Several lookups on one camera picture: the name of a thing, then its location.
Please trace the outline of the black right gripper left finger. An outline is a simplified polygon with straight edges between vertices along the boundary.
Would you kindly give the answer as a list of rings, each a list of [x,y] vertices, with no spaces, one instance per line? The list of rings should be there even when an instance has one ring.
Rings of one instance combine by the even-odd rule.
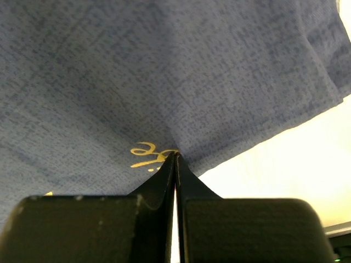
[[[30,196],[1,233],[1,262],[170,262],[175,154],[125,196]]]

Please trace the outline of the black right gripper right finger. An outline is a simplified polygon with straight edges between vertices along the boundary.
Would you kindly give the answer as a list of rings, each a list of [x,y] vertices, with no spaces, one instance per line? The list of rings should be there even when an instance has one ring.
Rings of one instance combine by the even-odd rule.
[[[181,262],[333,262],[312,206],[295,198],[222,198],[175,157]]]

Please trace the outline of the blue fish-pattern cloth placemat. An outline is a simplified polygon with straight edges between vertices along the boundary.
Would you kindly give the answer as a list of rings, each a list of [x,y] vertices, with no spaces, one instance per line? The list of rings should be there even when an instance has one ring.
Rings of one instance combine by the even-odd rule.
[[[172,151],[201,175],[349,94],[334,1],[1,1],[1,223]]]

